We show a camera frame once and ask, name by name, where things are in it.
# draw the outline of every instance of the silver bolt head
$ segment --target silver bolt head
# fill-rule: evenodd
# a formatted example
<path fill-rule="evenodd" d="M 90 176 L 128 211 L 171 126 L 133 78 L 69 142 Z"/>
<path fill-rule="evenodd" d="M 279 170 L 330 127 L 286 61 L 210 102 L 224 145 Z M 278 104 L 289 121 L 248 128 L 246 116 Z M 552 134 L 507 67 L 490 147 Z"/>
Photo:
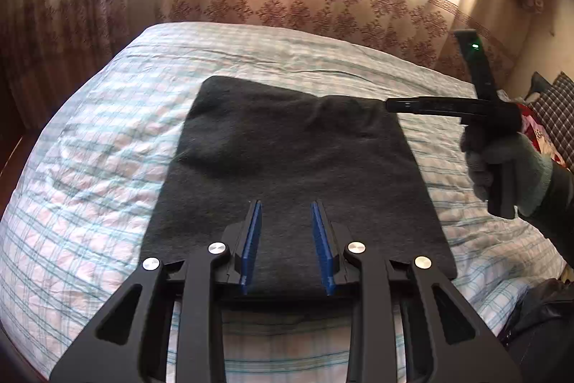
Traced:
<path fill-rule="evenodd" d="M 351 242 L 347 248 L 351 253 L 363 253 L 367 247 L 362 242 Z"/>
<path fill-rule="evenodd" d="M 155 258 L 155 257 L 146 258 L 146 259 L 142 262 L 142 266 L 143 266 L 144 270 L 147 270 L 147 271 L 153 271 L 153 270 L 156 269 L 159 265 L 160 265 L 160 261 L 159 261 L 157 258 Z"/>
<path fill-rule="evenodd" d="M 432 261 L 430 260 L 431 259 L 427 257 L 417 257 L 414 259 L 414 264 L 418 266 L 420 269 L 428 270 L 432 265 Z"/>
<path fill-rule="evenodd" d="M 225 252 L 226 248 L 227 247 L 223 242 L 213 242 L 213 244 L 210 244 L 210 246 L 207 247 L 207 250 L 209 250 L 213 255 L 217 255 Z"/>

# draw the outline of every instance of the black jacket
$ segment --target black jacket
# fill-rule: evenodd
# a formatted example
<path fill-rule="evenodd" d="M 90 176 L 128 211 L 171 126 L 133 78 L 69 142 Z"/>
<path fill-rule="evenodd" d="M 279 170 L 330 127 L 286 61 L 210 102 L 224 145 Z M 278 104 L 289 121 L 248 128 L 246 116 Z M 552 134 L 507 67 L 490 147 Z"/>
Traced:
<path fill-rule="evenodd" d="M 540 206 L 530 216 L 518 213 L 550 239 L 562 258 L 574 266 L 574 176 L 553 163 L 552 179 Z"/>

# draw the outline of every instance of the hand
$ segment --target hand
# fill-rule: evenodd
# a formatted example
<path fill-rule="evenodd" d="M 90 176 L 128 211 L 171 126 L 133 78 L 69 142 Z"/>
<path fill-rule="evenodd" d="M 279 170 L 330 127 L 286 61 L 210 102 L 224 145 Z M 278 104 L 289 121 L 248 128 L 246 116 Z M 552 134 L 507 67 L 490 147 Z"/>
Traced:
<path fill-rule="evenodd" d="M 468 126 L 460 139 L 460 149 L 466 154 L 469 176 L 474 193 L 488 200 L 493 184 L 489 165 L 511 163 L 514 166 L 513 187 L 502 187 L 503 192 L 516 194 L 514 205 L 520 213 L 531 215 L 540 206 L 552 177 L 552 160 L 536 151 L 523 134 L 504 136 L 486 145 L 486 132 L 481 126 Z"/>

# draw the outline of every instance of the white and blue checkered fabric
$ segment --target white and blue checkered fabric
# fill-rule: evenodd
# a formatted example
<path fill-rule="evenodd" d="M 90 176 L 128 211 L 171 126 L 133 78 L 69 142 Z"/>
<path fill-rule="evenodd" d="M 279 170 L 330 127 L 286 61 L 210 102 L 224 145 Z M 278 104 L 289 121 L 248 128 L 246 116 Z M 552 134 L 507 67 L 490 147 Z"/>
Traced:
<path fill-rule="evenodd" d="M 183 121 L 211 75 L 318 96 L 474 95 L 438 72 L 303 32 L 215 23 L 147 29 L 46 126 L 0 224 L 0 319 L 43 375 L 136 267 Z M 475 198 L 457 119 L 400 122 L 455 256 L 455 285 L 499 332 L 518 297 L 557 277 L 564 261 L 535 228 L 493 218 Z M 229 312 L 224 321 L 230 383 L 345 381 L 348 316 Z M 397 349 L 404 380 L 398 315 Z"/>

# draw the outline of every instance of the plaid pillow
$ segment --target plaid pillow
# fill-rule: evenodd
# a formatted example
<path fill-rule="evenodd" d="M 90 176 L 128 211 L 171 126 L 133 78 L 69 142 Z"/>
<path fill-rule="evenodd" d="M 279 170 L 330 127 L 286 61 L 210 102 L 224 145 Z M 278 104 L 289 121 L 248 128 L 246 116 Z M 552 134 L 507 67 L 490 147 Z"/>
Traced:
<path fill-rule="evenodd" d="M 530 105 L 542 125 L 552 138 L 552 142 L 566 160 L 570 169 L 574 168 L 574 82 L 564 72 L 540 98 Z"/>

